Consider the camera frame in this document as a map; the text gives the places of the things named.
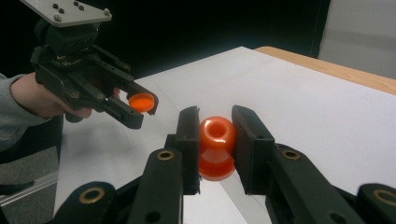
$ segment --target sleeve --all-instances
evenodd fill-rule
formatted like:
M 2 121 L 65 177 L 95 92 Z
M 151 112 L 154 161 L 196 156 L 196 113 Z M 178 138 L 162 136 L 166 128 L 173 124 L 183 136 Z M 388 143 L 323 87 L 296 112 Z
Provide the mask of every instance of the sleeve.
M 11 84 L 23 75 L 6 78 L 0 74 L 0 151 L 12 147 L 26 129 L 48 121 L 23 109 L 11 94 Z

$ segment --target orange object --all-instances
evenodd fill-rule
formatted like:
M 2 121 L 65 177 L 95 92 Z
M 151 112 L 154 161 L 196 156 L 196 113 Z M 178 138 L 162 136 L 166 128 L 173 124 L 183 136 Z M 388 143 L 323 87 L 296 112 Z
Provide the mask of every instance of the orange object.
M 219 181 L 227 178 L 235 169 L 231 156 L 236 130 L 222 117 L 211 117 L 200 124 L 199 172 L 202 178 Z
M 150 93 L 138 93 L 128 100 L 129 106 L 139 113 L 150 111 L 154 105 L 154 96 Z

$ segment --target wooden table edge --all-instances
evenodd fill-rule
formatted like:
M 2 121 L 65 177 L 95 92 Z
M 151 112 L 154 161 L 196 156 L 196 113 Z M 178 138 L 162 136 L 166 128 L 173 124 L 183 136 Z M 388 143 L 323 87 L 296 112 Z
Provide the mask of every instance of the wooden table edge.
M 261 47 L 255 50 L 290 63 L 299 64 L 303 67 L 313 69 L 320 73 L 339 77 L 341 79 L 370 87 L 378 91 L 384 91 L 396 95 L 396 80 L 392 78 L 381 77 L 371 73 L 362 72 L 360 70 L 344 67 L 335 63 L 327 63 L 322 60 L 309 58 L 304 55 L 285 51 L 283 49 Z

